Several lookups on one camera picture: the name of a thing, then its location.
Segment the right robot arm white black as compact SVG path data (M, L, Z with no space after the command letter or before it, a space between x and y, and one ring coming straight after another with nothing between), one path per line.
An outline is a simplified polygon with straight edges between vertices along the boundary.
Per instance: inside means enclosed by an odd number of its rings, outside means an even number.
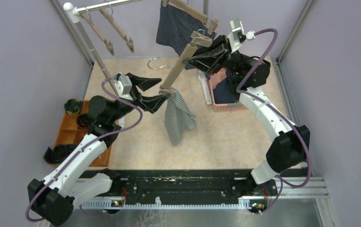
M266 182L290 167L307 161L309 129L305 125L297 126L285 117L261 88L269 76L270 62L232 49L230 39L220 35L211 46L200 48L184 63L208 75L226 70L225 88L254 113L268 133L272 144L266 159L250 172L246 182L250 194L260 194Z

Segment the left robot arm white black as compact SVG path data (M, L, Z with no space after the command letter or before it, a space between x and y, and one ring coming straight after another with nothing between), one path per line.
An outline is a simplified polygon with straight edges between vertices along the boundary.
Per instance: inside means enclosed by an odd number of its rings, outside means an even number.
M143 96L143 92L161 82L160 78L144 78L131 73L106 78L102 84L114 82L118 95L94 96L89 100L87 116L92 125L78 146L69 156L42 180L33 179L28 187L29 205L25 211L35 212L39 221L47 220L60 226L71 216L75 208L81 208L87 200L107 192L115 196L121 192L122 183L113 176L97 173L92 178L77 183L77 179L90 164L105 152L126 129L117 121L132 111L154 114L170 98L170 94Z

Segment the beige clip hanger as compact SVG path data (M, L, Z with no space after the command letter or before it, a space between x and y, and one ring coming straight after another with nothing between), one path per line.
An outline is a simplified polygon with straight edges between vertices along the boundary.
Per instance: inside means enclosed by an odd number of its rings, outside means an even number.
M99 39L104 43L105 48L110 53L110 55L114 56L114 48L113 48L112 42L103 35L101 30L92 22L92 20L89 16L87 16L86 14L81 14L80 17L83 18L89 24L91 29L96 33L96 35L99 37Z

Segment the beige hanger holding navy underwear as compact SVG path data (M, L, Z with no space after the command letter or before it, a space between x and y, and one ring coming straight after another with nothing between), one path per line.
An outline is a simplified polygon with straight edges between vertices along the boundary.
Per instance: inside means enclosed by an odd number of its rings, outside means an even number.
M108 20L114 30L118 33L118 35L123 39L129 51L133 53L135 51L133 40L131 37L128 37L124 30L119 26L119 24L112 18L112 16L105 10L100 9L100 13Z

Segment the navy underwear cream waistband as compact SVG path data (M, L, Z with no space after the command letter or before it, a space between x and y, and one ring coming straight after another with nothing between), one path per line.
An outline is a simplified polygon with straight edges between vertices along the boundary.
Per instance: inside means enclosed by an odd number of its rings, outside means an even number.
M213 96L216 104L230 104L236 103L236 97L229 90L228 77L233 76L234 73L230 70L223 70L211 77L211 80L217 82L213 86Z

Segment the beige hanger holding pinstriped underwear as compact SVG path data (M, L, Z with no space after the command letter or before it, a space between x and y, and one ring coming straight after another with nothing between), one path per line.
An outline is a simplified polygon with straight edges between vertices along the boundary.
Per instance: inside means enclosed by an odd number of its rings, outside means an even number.
M190 6L189 4L181 1L181 0L162 0L162 6L167 7L168 4L172 4L175 7L182 9L183 11L187 12L188 14L192 15L192 17L200 20L207 28L208 34L212 34L218 27L218 19L212 19L208 16L207 13L198 10L197 8Z

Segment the beige hanger holding grey underwear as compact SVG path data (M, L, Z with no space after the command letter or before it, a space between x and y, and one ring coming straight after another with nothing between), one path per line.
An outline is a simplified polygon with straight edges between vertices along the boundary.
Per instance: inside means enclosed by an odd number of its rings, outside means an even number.
M161 69L164 67L171 68L170 73L164 80L163 84L160 86L159 94L174 95L175 92L173 91L172 85L174 84L174 82L176 81L176 79L178 78L178 76L180 75L182 70L184 69L184 67L186 65L186 59L189 59L194 56L195 52L198 49L198 46L209 47L213 42L211 38L204 35L203 29L194 31L190 37L192 38L191 42L189 44L187 44L187 46L181 53L180 57L178 58L178 60L176 61L174 66L163 65L158 68L151 67L150 62L154 61L154 60L158 60L159 57L152 58L151 60L148 61L147 66L148 66L148 68L150 68L152 70L158 70L158 69Z

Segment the navy pinstriped underwear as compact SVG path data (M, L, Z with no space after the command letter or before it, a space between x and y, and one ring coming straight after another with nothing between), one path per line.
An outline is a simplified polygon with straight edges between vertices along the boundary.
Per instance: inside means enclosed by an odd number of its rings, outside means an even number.
M168 46L181 55L186 45L191 42L191 35L197 31L211 39L215 39L216 32L208 33L208 27L203 22L182 9L172 5L160 7L159 24L156 43Z

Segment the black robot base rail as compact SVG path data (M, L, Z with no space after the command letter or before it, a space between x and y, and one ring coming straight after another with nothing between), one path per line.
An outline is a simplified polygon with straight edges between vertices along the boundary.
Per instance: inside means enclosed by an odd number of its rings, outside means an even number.
M102 173L114 178L107 192L85 202L84 209L105 210L264 210L276 196L270 180L256 186L251 169L217 170L87 170L81 179Z

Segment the grey striped underwear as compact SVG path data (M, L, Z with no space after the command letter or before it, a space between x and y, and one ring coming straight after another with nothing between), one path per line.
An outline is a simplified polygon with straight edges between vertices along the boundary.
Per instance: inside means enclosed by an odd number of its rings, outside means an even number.
M164 126L171 144L177 146L183 141L183 132L195 130L197 123L196 116L190 111L180 92L175 88L172 91L174 93L167 100Z

